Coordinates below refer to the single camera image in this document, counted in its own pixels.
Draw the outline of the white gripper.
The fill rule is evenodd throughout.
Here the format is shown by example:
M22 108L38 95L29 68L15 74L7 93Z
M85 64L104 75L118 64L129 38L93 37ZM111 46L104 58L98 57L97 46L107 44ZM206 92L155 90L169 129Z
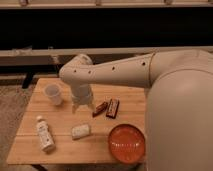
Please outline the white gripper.
M72 114L75 114L77 111L78 106L76 105L88 105L89 109L94 112L95 107L92 104L93 103L93 92L92 88L89 84L77 84L77 85L71 85L71 92L72 92Z

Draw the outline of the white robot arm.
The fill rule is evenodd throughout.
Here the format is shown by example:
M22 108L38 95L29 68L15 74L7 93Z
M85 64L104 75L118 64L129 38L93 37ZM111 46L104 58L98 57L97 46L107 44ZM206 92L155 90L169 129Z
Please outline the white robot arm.
M82 84L148 90L148 171L213 171L213 53L157 52L94 65L78 55L59 71L74 94Z

